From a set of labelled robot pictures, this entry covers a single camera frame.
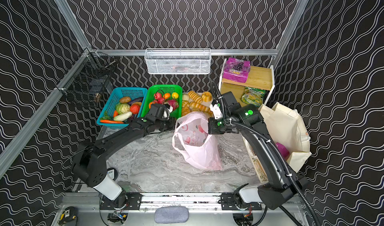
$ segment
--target black wavy patterned wallpaper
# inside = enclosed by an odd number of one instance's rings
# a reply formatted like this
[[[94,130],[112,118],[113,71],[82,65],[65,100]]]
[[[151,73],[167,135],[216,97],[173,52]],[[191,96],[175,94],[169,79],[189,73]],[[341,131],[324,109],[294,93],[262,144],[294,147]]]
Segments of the black wavy patterned wallpaper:
[[[67,0],[93,48],[276,48],[297,0]]]
[[[180,85],[184,92],[209,90],[209,82],[219,81],[224,58],[231,56],[213,56],[211,73],[208,75],[150,75],[144,57],[116,57],[118,64],[111,82],[114,87],[144,87],[152,85]],[[251,65],[267,67],[271,56],[232,56],[251,61]]]
[[[53,0],[0,0],[0,148],[3,151],[78,59],[82,49]],[[92,140],[99,110],[65,99],[0,179],[0,225],[51,225],[79,141]]]
[[[301,173],[324,226],[384,225],[383,59],[384,0],[310,0],[275,69],[271,101],[311,137]]]

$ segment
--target purple snack package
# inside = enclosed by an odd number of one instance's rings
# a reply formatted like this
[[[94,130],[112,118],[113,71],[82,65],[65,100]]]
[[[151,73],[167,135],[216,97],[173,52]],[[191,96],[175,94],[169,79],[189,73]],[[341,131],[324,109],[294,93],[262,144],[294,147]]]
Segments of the purple snack package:
[[[229,58],[224,66],[223,78],[245,83],[248,79],[248,73],[251,70],[251,62]]]

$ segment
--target carrot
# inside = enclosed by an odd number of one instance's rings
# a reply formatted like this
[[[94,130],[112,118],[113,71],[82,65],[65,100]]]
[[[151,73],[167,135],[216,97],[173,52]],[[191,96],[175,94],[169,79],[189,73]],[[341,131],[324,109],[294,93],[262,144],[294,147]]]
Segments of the carrot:
[[[114,120],[108,120],[108,119],[102,119],[100,120],[101,123],[124,123],[122,121],[114,121]]]

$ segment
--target green snack package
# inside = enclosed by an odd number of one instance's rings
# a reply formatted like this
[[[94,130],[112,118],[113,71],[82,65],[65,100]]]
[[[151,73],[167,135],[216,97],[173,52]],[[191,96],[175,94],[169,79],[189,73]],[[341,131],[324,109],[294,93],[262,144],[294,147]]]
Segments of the green snack package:
[[[265,94],[265,90],[245,87],[244,94],[241,97],[241,101],[246,104],[254,104],[257,107],[260,107],[263,103],[263,97]]]

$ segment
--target gray marble tabletop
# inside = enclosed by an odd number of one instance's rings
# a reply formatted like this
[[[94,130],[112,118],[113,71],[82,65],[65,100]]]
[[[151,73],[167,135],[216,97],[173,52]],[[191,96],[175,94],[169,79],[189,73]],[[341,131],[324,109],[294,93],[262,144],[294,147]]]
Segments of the gray marble tabletop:
[[[108,129],[104,136],[116,130]],[[233,192],[249,183],[260,184],[240,134],[216,135],[223,170],[201,170],[172,147],[173,131],[129,143],[107,160],[115,167],[117,183],[139,192]]]

